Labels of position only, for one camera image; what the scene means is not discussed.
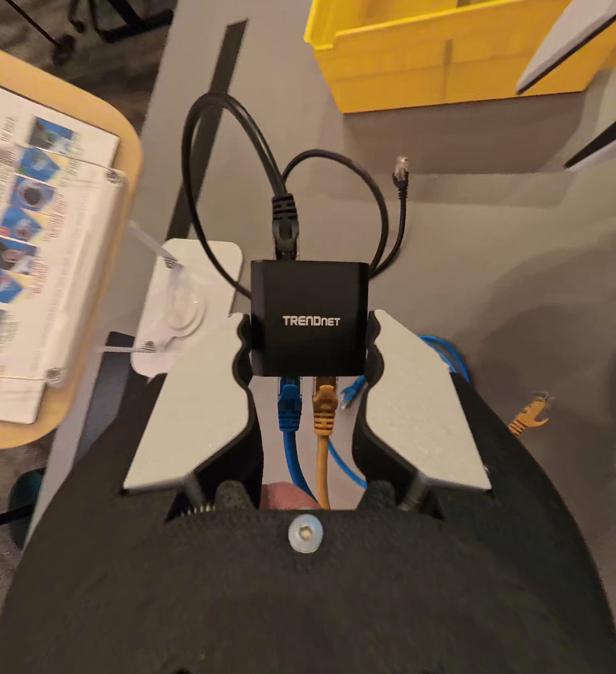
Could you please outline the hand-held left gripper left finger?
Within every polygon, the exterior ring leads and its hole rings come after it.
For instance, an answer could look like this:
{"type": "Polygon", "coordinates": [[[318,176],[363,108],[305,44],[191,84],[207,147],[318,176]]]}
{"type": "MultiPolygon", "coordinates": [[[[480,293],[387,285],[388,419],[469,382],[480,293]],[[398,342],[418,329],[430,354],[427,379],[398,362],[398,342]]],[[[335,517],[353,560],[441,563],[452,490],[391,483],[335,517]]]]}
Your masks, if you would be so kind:
{"type": "Polygon", "coordinates": [[[251,320],[227,317],[170,367],[123,490],[215,495],[226,481],[261,495],[263,446],[249,356],[251,320]]]}

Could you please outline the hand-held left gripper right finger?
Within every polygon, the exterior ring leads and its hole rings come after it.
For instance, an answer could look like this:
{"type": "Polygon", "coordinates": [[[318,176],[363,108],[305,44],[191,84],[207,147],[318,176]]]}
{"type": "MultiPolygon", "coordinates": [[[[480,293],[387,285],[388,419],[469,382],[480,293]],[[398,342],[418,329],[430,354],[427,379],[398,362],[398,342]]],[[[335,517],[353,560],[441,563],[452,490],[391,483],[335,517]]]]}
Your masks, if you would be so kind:
{"type": "Polygon", "coordinates": [[[385,481],[395,495],[489,492],[452,372],[435,349],[381,309],[369,313],[366,347],[353,429],[353,459],[366,483],[385,481]]]}

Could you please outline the black ethernet splitter box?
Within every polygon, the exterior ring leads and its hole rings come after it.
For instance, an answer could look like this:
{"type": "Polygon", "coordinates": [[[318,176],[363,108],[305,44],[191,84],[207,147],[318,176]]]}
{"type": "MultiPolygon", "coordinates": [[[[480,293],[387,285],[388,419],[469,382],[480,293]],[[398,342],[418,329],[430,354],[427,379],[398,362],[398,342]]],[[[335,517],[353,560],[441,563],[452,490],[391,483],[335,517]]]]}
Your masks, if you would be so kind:
{"type": "Polygon", "coordinates": [[[368,295],[369,266],[363,262],[254,260],[254,375],[362,375],[368,295]]]}

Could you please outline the yellow plastic bin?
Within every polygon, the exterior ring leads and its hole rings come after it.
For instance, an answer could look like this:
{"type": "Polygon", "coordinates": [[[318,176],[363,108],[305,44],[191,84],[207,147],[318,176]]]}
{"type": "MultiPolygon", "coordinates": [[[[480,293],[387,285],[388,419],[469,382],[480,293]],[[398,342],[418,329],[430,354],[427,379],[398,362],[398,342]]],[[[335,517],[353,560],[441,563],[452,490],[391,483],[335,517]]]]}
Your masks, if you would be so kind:
{"type": "Polygon", "coordinates": [[[313,1],[304,33],[341,113],[498,100],[569,1],[313,1]]]}

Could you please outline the person's left hand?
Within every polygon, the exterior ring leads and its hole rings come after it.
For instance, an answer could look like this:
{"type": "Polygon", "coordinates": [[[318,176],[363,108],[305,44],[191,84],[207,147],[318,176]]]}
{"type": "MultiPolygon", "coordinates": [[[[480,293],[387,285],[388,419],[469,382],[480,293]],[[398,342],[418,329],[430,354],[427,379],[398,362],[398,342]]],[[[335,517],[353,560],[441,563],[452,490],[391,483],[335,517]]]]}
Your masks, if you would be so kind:
{"type": "Polygon", "coordinates": [[[262,485],[260,510],[320,510],[320,504],[298,486],[287,483],[262,485]]]}

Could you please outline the instruction sheet stand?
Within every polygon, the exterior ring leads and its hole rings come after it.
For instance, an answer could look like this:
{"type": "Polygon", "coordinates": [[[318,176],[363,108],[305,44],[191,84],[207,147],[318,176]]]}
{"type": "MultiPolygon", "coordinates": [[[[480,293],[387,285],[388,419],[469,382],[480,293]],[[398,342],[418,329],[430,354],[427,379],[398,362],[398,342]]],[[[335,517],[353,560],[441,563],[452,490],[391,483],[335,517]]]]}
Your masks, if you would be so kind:
{"type": "Polygon", "coordinates": [[[116,108],[0,51],[0,450],[67,416],[125,232],[153,257],[149,329],[121,352],[173,356],[231,306],[196,242],[129,224],[142,149],[116,108]]]}

